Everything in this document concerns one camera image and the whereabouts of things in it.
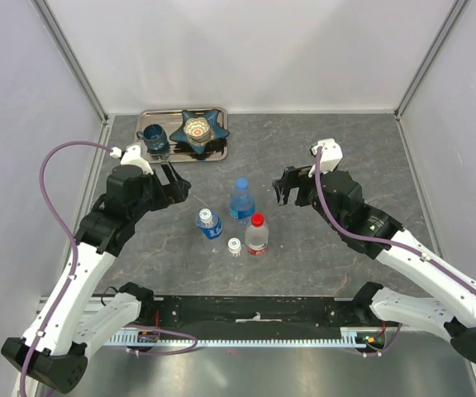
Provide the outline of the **red label water bottle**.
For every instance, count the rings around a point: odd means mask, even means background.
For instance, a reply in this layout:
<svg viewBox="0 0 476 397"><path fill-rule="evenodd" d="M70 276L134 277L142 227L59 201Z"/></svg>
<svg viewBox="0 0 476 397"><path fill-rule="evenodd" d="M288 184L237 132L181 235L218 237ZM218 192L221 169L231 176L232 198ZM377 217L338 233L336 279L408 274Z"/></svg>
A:
<svg viewBox="0 0 476 397"><path fill-rule="evenodd" d="M261 256L267 249L269 244L269 228L264 219L264 225L254 227L250 223L245 229L245 246L252 256Z"/></svg>

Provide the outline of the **blue cap water bottle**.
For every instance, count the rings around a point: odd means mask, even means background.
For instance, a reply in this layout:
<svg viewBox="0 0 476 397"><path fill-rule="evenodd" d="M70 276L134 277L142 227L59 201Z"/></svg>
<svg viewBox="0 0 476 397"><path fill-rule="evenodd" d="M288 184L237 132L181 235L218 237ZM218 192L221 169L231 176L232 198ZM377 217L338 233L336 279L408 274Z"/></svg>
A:
<svg viewBox="0 0 476 397"><path fill-rule="evenodd" d="M255 199L248 189L238 189L236 183L230 195L230 215L241 224L246 224L255 213Z"/></svg>

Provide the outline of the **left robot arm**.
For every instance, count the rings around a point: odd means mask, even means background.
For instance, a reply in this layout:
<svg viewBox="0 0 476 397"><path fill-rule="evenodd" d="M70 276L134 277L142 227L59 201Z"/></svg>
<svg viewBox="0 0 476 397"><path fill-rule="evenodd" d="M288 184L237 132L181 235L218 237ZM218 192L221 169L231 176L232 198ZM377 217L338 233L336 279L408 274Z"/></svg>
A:
<svg viewBox="0 0 476 397"><path fill-rule="evenodd" d="M81 220L69 263L40 314L21 337L3 343L1 353L21 372L21 381L30 377L67 394L105 342L131 323L154 320L153 291L133 282L123 285L91 318L80 319L98 282L134 236L136 224L148 212L188 197L191 184L172 165L161 168L167 184L136 165L119 165L107 177L106 191Z"/></svg>

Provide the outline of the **blue label small bottle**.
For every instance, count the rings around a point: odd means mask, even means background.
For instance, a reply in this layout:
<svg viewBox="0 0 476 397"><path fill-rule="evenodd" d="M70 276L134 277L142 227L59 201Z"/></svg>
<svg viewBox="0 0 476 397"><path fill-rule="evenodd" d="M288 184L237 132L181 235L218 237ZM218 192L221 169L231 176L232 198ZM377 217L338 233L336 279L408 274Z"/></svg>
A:
<svg viewBox="0 0 476 397"><path fill-rule="evenodd" d="M203 208L198 212L196 225L207 240L216 240L221 235L221 219L216 212L209 208Z"/></svg>

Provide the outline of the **blue bottle cap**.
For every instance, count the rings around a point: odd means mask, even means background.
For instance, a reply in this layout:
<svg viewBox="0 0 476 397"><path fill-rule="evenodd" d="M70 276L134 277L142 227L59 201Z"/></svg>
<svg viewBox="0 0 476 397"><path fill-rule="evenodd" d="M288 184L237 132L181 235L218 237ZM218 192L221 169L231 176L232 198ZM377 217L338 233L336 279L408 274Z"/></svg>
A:
<svg viewBox="0 0 476 397"><path fill-rule="evenodd" d="M237 187L238 189L248 189L248 188L249 188L249 181L248 181L248 179L247 179L247 178L243 178L243 177L238 178L238 179L236 180L236 187Z"/></svg>

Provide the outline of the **metal tray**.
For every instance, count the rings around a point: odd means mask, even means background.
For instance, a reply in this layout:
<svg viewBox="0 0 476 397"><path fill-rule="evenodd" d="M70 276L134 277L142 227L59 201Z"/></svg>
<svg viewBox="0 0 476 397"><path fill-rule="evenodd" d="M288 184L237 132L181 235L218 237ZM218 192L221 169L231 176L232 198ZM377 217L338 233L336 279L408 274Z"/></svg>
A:
<svg viewBox="0 0 476 397"><path fill-rule="evenodd" d="M228 153L226 138L211 141L207 144L206 150L198 154L187 143L170 140L173 132L181 127L183 122L182 110L146 110L137 119L134 142L139 143L144 157L151 163L157 164L162 161L170 163L184 163L196 161L220 161ZM169 147L157 151L151 151L144 141L142 132L150 125L159 125L164 129L164 134L168 140Z"/></svg>

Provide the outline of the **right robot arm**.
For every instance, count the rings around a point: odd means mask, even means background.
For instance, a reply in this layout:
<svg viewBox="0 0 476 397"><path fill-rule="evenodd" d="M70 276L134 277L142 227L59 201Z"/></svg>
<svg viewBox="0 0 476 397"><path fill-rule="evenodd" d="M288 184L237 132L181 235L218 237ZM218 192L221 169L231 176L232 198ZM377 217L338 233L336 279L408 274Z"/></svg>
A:
<svg viewBox="0 0 476 397"><path fill-rule="evenodd" d="M413 298L367 283L351 307L357 323L368 326L381 319L418 328L446 340L476 364L476 280L421 244L394 217L366 203L361 185L347 171L314 177L310 166L289 166L272 185L278 204L287 204L296 189L295 204L312 206L350 249L401 273L430 295Z"/></svg>

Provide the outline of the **red bottle cap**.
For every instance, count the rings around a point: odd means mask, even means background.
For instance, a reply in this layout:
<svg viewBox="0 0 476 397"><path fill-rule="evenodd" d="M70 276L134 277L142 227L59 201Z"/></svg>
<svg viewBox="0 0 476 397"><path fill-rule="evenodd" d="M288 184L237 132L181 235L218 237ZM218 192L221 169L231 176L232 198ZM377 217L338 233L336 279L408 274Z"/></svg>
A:
<svg viewBox="0 0 476 397"><path fill-rule="evenodd" d="M250 221L254 227L261 227L264 225L264 215L262 213L254 213Z"/></svg>

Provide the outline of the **blue ceramic cup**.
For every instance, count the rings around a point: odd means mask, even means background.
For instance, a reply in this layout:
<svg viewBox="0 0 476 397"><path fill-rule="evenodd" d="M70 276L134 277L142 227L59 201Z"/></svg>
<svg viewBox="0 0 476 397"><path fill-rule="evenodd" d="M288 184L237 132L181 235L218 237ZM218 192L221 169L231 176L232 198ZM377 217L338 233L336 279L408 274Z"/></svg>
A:
<svg viewBox="0 0 476 397"><path fill-rule="evenodd" d="M146 146L147 153L153 157L169 155L169 141L164 128L159 124L151 124L144 130L138 131L136 136Z"/></svg>

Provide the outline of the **small patterned bowl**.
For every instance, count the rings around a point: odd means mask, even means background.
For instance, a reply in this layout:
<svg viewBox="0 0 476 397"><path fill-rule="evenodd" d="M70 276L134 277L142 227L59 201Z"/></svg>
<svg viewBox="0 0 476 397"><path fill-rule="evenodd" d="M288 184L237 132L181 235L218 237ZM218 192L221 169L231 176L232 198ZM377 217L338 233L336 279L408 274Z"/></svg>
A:
<svg viewBox="0 0 476 397"><path fill-rule="evenodd" d="M212 138L212 127L205 117L189 118L183 127L185 136L195 144L205 144Z"/></svg>

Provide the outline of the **clear small bottle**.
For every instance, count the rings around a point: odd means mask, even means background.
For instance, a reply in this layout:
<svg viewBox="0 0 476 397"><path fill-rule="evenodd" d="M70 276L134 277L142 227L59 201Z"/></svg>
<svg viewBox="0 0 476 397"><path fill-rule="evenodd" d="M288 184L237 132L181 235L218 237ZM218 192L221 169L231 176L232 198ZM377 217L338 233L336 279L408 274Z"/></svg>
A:
<svg viewBox="0 0 476 397"><path fill-rule="evenodd" d="M232 259L242 258L245 253L245 249L237 237L232 237L228 240L227 250Z"/></svg>

